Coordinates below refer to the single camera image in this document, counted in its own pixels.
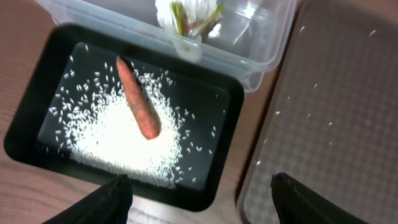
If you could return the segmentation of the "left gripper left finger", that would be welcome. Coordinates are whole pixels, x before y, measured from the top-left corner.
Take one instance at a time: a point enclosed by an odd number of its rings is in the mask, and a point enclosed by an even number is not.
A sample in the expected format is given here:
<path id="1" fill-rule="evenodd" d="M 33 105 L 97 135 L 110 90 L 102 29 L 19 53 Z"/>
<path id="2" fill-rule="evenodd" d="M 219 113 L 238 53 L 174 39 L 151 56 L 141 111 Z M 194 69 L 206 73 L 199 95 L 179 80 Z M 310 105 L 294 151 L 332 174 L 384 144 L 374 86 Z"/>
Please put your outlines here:
<path id="1" fill-rule="evenodd" d="M 126 224 L 132 195 L 131 181 L 119 175 L 45 224 Z"/>

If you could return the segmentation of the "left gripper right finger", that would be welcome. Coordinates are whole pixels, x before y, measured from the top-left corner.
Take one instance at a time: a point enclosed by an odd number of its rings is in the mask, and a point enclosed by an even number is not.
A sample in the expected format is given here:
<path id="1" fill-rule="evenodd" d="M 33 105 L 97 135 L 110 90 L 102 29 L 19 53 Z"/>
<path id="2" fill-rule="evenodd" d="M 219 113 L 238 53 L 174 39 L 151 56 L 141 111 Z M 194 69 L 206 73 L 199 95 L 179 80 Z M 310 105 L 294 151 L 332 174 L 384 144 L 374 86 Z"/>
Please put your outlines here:
<path id="1" fill-rule="evenodd" d="M 271 195 L 281 224 L 366 224 L 284 172 L 272 176 Z"/>

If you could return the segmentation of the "orange carrot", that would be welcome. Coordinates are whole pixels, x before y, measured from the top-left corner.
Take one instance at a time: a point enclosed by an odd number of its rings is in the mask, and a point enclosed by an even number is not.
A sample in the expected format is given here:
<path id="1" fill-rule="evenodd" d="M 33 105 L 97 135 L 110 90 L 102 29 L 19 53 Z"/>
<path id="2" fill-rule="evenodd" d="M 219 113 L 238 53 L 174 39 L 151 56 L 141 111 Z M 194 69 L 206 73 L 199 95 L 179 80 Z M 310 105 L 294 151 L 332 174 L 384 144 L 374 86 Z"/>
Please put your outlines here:
<path id="1" fill-rule="evenodd" d="M 144 96 L 133 72 L 120 57 L 116 57 L 116 66 L 127 103 L 141 134 L 148 140 L 157 138 L 160 123 L 153 107 Z"/>

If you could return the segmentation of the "yellow green snack wrapper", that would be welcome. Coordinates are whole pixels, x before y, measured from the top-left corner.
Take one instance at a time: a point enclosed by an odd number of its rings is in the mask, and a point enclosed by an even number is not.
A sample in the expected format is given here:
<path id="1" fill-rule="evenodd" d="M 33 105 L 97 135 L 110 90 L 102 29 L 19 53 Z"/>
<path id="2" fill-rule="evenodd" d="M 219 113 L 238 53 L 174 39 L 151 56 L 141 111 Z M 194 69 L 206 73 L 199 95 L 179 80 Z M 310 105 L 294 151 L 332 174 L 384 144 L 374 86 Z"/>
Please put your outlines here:
<path id="1" fill-rule="evenodd" d="M 222 18 L 224 4 L 216 0 L 171 1 L 169 9 L 177 34 L 195 39 Z"/>

